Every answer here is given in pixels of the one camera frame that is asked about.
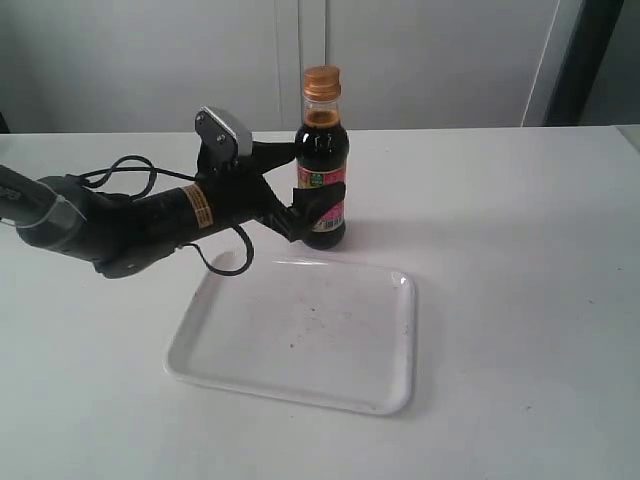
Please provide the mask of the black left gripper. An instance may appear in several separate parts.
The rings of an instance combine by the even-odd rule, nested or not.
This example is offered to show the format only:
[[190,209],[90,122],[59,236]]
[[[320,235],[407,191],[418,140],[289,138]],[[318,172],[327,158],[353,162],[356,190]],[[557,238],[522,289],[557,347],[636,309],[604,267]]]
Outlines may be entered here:
[[296,241],[300,238],[300,218],[308,230],[340,227],[344,223],[344,182],[294,188],[294,210],[285,206],[267,183],[266,173],[295,159],[293,142],[254,141],[249,157],[211,172],[199,172],[197,168],[196,183],[213,218],[213,225],[205,233],[210,235],[256,220],[285,239]]

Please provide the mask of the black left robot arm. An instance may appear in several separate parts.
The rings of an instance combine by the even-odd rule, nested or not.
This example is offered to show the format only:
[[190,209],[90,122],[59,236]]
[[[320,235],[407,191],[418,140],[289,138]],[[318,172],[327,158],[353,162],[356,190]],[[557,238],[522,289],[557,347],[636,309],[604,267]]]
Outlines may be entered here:
[[207,268],[226,277],[244,273],[254,260],[243,224],[255,220],[290,242],[310,236],[316,223],[346,195],[342,181],[296,188],[284,205],[264,175],[294,161],[293,143],[250,142],[238,147],[203,143],[197,172],[184,186],[152,191],[163,169],[139,155],[82,175],[32,180],[1,169],[1,220],[28,245],[90,262],[108,279],[134,275],[197,240],[231,229],[245,245],[235,270]]

